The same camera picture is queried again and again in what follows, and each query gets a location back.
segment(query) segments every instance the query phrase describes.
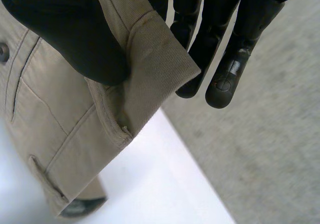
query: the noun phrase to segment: white surface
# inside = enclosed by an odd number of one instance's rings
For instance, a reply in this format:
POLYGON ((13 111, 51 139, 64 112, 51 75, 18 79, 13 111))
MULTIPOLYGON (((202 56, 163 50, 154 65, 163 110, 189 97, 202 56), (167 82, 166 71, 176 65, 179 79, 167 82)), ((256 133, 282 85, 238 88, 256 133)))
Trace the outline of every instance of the white surface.
MULTIPOLYGON (((77 224, 234 224, 161 110, 100 176, 108 201, 77 224)), ((0 223, 59 223, 3 127, 0 223)))

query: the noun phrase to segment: gray floor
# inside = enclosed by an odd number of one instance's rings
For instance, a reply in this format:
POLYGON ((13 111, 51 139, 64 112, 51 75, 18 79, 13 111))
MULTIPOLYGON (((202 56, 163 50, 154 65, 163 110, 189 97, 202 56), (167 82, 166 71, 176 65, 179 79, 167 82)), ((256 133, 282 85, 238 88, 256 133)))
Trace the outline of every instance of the gray floor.
POLYGON ((163 106, 238 224, 320 223, 319 1, 287 2, 227 108, 205 91, 232 27, 197 96, 163 106))

